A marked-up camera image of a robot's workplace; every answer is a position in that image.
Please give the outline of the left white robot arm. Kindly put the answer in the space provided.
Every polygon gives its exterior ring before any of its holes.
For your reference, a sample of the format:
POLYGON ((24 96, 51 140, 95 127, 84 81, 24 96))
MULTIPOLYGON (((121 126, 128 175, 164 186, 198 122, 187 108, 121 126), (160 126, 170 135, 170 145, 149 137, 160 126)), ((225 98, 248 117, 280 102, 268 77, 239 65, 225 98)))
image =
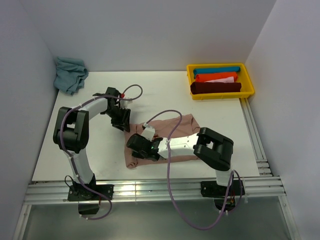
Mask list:
POLYGON ((96 93, 91 99, 75 107, 61 107, 58 110, 53 131, 53 142, 67 156, 72 169, 69 184, 69 201, 112 199, 112 184, 98 185, 93 173, 86 147, 90 137, 90 120, 97 115, 110 117, 111 125, 123 132, 130 131, 132 102, 124 92, 108 87, 105 93, 96 93))

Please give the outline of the pink printed t-shirt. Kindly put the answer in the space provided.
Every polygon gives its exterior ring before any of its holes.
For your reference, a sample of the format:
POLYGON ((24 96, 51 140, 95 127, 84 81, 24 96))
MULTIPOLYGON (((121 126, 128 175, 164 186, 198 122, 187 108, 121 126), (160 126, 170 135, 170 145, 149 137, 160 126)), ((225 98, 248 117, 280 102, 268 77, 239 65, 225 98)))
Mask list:
MULTIPOLYGON (((166 120, 153 120, 149 123, 150 126, 155 129, 155 137, 156 138, 166 138, 168 137, 171 130, 176 126, 179 117, 170 118, 166 120)), ((187 114, 182 116, 182 121, 177 127, 177 129, 171 135, 172 138, 186 137, 193 134, 196 134, 200 131, 200 126, 197 123, 196 119, 192 114, 187 114)), ((141 134, 143 132, 143 124, 131 124, 130 132, 124 132, 124 142, 127 143, 129 138, 133 134, 141 134)), ((153 161, 150 159, 141 159, 132 156, 132 150, 128 147, 124 148, 124 158, 125 165, 128 169, 134 169, 136 167, 144 166, 144 165, 154 165, 154 164, 166 164, 168 161, 161 159, 158 161, 153 161)), ((197 157, 194 155, 186 155, 186 156, 172 156, 170 159, 171 163, 179 163, 186 161, 196 160, 197 157)))

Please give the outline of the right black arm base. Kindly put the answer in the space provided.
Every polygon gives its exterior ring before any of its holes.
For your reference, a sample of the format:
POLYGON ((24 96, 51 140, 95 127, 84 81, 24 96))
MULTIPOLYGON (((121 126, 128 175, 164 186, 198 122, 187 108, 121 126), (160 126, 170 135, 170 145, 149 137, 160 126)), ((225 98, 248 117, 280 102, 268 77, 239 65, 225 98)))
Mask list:
MULTIPOLYGON (((200 182, 201 190, 200 193, 204 198, 213 198, 215 207, 220 211, 223 208, 225 193, 227 190, 226 186, 220 186, 216 181, 201 181, 200 182)), ((242 180, 232 180, 224 211, 232 211, 237 206, 236 197, 245 196, 245 188, 242 180)))

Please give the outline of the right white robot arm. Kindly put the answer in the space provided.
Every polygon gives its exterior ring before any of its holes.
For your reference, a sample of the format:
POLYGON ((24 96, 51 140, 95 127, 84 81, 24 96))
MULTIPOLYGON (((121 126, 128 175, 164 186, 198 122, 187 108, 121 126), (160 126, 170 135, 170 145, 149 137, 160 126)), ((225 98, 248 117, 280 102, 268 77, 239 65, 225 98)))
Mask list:
POLYGON ((128 139, 126 146, 134 157, 154 162, 195 157, 215 170, 216 189, 220 194, 227 195, 233 190, 234 183, 229 178, 234 142, 230 138, 207 127, 176 138, 155 137, 155 133, 152 126, 146 126, 142 134, 135 133, 128 139))

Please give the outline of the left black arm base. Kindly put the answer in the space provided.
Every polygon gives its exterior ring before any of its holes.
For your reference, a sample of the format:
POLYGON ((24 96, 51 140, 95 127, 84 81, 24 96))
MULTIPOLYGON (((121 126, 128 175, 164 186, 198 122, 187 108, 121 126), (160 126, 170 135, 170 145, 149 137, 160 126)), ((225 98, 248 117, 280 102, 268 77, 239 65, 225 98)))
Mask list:
MULTIPOLYGON (((94 191, 105 195, 110 200, 113 198, 114 185, 113 184, 98 184, 89 185, 94 191)), ((68 202, 78 202, 78 213, 81 215, 95 215, 100 210, 100 203, 103 198, 85 189, 81 184, 74 183, 69 188, 67 197, 68 202)))

